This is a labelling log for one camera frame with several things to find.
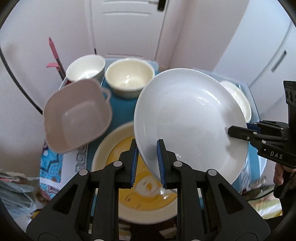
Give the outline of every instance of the brush handle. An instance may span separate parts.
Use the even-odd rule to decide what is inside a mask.
[[[63,75],[62,71],[58,70],[58,72],[59,72],[59,75],[61,76],[62,80],[64,81],[65,76]]]
[[[55,45],[52,39],[48,38],[48,42],[49,42],[50,49],[52,50],[52,54],[54,55],[54,58],[55,59],[59,58],[59,55],[57,54],[57,50],[55,48]]]
[[[63,73],[64,77],[66,77],[66,72],[65,72],[65,70],[64,70],[64,67],[63,67],[63,65],[62,65],[62,63],[61,63],[61,61],[60,61],[60,59],[57,58],[56,61],[57,61],[58,65],[59,65],[59,67],[60,67],[60,69],[61,69],[61,72]]]

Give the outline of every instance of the white bowl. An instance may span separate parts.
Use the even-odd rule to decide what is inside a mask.
[[[143,161],[160,178],[156,142],[193,169],[217,170],[229,183],[246,161],[248,142],[229,137],[232,125],[246,128],[228,91],[196,70],[171,69],[156,75],[136,104],[134,132]]]
[[[124,139],[133,136],[133,122],[117,127],[99,145],[92,162],[91,171],[101,170],[105,167],[112,150]],[[153,224],[166,221],[177,215],[177,198],[167,206],[150,211],[129,208],[119,202],[118,216],[131,223]]]
[[[154,76],[153,67],[148,62],[136,58],[124,58],[113,62],[105,74],[113,92],[126,99],[137,98]]]
[[[105,59],[96,54],[82,56],[70,64],[66,71],[68,80],[96,79],[102,82],[105,74]]]
[[[235,99],[235,101],[238,103],[240,106],[242,113],[244,114],[244,118],[247,123],[251,121],[252,118],[252,111],[251,111],[251,106],[250,103],[248,102],[248,99],[244,95],[244,93],[241,91],[240,88],[238,88],[235,84],[233,84],[230,81],[224,80],[220,82],[221,85],[227,91],[232,95],[232,97]]]

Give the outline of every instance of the light blue cloth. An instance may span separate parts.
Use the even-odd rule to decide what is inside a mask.
[[[0,198],[13,218],[37,209],[33,186],[0,181]]]

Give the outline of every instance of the cabinet handle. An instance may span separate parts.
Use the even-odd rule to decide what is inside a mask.
[[[166,0],[148,1],[149,4],[157,5],[157,10],[160,12],[162,12],[165,9],[165,2],[166,2]]]
[[[275,63],[275,65],[272,67],[272,69],[271,69],[271,72],[275,72],[276,71],[276,69],[277,69],[277,67],[281,64],[281,62],[284,60],[284,58],[286,57],[286,55],[287,55],[287,51],[285,50],[283,53],[282,53],[282,55],[281,55],[281,57],[279,58],[279,60]]]

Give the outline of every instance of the white door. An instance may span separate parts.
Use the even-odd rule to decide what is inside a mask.
[[[92,0],[97,54],[154,60],[166,10],[158,11],[157,4],[157,0]]]

